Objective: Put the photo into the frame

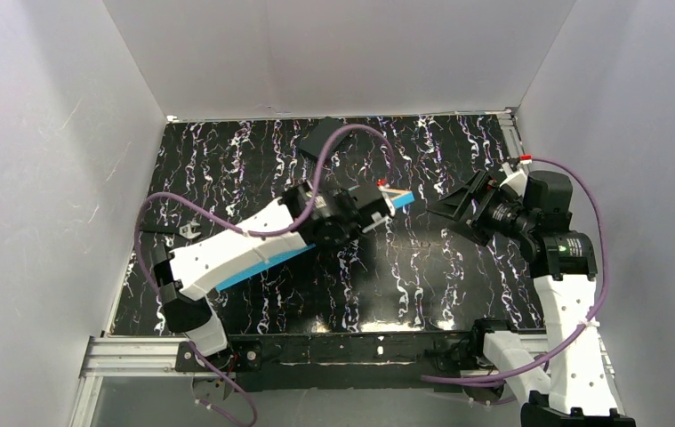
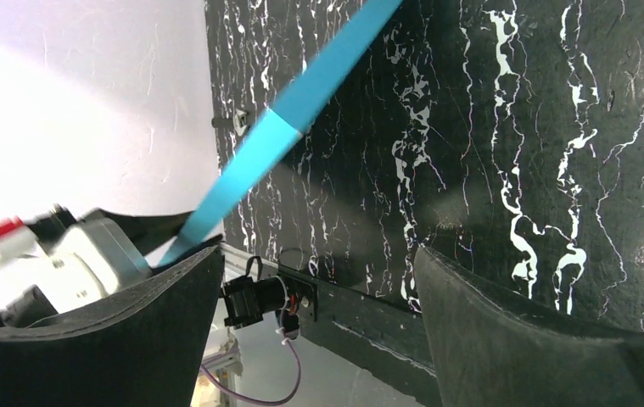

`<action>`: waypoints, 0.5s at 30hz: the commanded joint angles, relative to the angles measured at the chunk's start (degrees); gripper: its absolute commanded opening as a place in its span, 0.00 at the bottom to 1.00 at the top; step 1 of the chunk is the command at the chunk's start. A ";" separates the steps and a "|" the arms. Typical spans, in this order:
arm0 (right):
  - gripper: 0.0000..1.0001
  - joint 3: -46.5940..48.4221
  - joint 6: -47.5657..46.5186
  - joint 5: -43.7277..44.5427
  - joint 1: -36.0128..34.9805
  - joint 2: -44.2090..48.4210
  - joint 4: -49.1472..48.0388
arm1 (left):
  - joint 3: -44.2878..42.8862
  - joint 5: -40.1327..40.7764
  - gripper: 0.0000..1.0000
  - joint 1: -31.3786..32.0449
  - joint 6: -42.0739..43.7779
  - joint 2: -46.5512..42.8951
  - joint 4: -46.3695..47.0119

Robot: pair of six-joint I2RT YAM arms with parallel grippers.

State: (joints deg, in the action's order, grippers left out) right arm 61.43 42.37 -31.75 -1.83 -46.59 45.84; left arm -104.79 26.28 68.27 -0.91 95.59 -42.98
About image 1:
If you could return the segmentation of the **light wooden picture frame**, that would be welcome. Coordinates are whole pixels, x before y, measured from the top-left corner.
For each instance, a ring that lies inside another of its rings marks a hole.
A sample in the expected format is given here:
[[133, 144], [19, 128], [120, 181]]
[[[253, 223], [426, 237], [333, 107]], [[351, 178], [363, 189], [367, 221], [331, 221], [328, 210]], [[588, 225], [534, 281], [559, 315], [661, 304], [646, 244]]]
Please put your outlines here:
[[[403, 208], [414, 202], [414, 195], [408, 190], [382, 188], [382, 193], [389, 198], [395, 209]], [[230, 274], [227, 278], [220, 282], [220, 284], [216, 285], [215, 288], [218, 290], [227, 289], [245, 279], [254, 276], [255, 274], [263, 272], [273, 266], [294, 258], [299, 254], [309, 251], [316, 246], [317, 244], [297, 244], [294, 249], [288, 249], [281, 254], [276, 254], [273, 258], [261, 259], [257, 263], [247, 266], [241, 271], [237, 271], [234, 275]]]

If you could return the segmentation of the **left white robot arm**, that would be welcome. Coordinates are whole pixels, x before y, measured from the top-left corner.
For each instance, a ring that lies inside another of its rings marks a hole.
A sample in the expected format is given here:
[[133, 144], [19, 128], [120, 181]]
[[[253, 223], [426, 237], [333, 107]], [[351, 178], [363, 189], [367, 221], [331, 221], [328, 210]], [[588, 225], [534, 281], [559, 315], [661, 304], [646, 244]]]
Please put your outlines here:
[[155, 253], [153, 266], [167, 327], [209, 358], [229, 347], [221, 319], [206, 296], [225, 290], [317, 246], [343, 246], [386, 224], [414, 202], [408, 190], [364, 184], [304, 182], [239, 223], [190, 246]]

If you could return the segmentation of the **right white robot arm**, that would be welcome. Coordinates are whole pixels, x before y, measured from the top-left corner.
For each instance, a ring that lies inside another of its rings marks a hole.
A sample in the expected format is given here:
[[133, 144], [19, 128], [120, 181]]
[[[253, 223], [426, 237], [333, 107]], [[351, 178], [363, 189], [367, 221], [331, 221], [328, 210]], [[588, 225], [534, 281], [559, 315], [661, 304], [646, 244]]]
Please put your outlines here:
[[549, 350], [533, 357], [504, 321], [477, 321], [469, 343], [496, 374], [460, 378], [466, 387], [506, 384], [524, 426], [632, 426], [610, 389], [598, 326], [607, 296], [590, 238], [570, 227], [573, 185], [563, 173], [515, 173], [497, 182], [476, 173], [428, 208], [450, 229], [484, 246], [510, 238], [527, 262], [544, 315]]

